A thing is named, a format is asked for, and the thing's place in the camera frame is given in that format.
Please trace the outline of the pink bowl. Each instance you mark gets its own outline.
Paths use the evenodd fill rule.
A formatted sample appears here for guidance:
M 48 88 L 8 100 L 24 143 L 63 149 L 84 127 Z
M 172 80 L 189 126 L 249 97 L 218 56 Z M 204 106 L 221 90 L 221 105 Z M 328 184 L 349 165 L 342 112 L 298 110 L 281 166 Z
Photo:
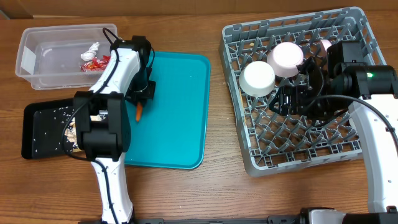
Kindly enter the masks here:
M 267 56 L 267 63 L 276 76 L 291 78 L 299 73 L 297 67 L 303 63 L 303 51 L 294 43 L 283 42 L 271 50 Z

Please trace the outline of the white bowl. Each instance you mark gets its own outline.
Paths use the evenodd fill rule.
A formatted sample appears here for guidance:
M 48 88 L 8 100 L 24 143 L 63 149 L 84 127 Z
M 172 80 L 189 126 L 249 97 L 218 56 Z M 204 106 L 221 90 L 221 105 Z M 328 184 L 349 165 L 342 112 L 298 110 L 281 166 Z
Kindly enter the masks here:
M 239 77 L 239 85 L 242 91 L 249 96 L 266 96 L 274 89 L 274 70 L 266 62 L 251 62 L 241 72 Z

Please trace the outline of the red snack wrapper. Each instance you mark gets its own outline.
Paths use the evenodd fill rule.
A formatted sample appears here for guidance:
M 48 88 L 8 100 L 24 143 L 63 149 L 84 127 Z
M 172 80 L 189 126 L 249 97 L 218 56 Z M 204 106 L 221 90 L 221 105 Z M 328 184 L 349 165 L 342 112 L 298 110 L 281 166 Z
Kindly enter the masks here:
M 111 57 L 107 55 L 104 55 L 103 58 L 97 58 L 97 57 L 91 58 L 88 56 L 81 55 L 81 59 L 85 62 L 83 65 L 80 66 L 80 69 L 83 72 L 103 71 L 108 66 L 110 58 Z

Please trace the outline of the orange carrot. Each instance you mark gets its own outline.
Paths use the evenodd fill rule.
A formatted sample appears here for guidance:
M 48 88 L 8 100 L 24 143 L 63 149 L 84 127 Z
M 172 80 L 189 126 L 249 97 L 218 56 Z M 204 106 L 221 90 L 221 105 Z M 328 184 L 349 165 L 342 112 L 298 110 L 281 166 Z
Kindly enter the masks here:
M 136 105 L 136 121 L 137 122 L 139 122 L 141 120 L 142 112 L 143 112 L 143 105 L 140 102 L 138 102 Z

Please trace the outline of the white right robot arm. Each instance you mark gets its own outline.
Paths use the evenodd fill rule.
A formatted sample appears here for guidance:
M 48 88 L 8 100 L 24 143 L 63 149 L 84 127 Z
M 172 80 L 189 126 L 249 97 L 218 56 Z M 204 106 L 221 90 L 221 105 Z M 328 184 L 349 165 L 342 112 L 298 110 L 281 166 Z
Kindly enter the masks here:
M 370 65 L 358 41 L 326 48 L 327 71 L 310 58 L 298 70 L 307 86 L 283 86 L 269 103 L 279 115 L 299 114 L 324 124 L 348 112 L 359 136 L 368 179 L 368 212 L 304 208 L 296 223 L 397 223 L 397 75 Z

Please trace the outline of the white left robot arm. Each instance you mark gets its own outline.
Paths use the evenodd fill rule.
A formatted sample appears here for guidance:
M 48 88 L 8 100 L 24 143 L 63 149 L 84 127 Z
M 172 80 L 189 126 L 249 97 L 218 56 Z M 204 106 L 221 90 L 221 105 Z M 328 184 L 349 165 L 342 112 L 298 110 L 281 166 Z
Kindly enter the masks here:
M 78 147 L 93 166 L 102 201 L 101 223 L 134 223 L 124 160 L 131 143 L 127 103 L 142 113 L 155 95 L 150 74 L 154 49 L 144 36 L 115 39 L 110 61 L 99 80 L 73 98 Z

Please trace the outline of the white plate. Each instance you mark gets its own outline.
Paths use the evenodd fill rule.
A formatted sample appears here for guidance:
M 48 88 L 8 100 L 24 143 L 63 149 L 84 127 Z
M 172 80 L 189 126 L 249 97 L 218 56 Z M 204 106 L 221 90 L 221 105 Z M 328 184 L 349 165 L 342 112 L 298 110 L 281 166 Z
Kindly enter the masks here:
M 329 40 L 325 40 L 325 39 L 320 40 L 320 48 L 321 48 L 320 56 L 326 57 L 327 56 L 327 49 L 330 46 L 331 46 L 331 42 Z

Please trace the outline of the white tissue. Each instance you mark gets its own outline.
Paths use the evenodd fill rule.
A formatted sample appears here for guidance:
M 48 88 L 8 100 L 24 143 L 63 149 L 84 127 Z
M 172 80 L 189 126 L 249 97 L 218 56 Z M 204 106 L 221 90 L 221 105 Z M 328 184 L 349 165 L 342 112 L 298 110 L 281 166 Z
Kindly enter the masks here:
M 95 58 L 97 51 L 99 50 L 99 46 L 100 46 L 100 43 L 95 42 L 94 44 L 91 45 L 91 47 L 86 52 L 84 52 L 80 55 L 80 58 L 86 62 L 92 60 L 93 58 Z

